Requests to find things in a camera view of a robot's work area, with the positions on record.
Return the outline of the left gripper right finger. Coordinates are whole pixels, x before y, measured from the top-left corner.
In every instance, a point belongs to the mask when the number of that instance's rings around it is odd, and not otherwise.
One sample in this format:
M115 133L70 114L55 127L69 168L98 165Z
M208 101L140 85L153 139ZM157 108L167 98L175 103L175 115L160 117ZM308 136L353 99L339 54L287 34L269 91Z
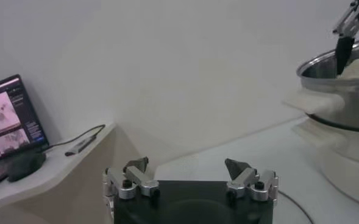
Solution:
M229 201L249 197L253 201L277 201L279 177L273 170L258 173L248 163L226 158L231 180L226 183Z

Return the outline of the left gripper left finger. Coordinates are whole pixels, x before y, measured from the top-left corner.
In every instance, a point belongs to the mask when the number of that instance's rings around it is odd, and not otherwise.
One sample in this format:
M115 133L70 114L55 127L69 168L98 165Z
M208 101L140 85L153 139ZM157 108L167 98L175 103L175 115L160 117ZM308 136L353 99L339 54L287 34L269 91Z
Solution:
M148 157L143 157L128 161L122 170L106 168L102 173L104 195L131 200L136 197L139 189L143 196L159 196L159 182L145 174L148 164Z

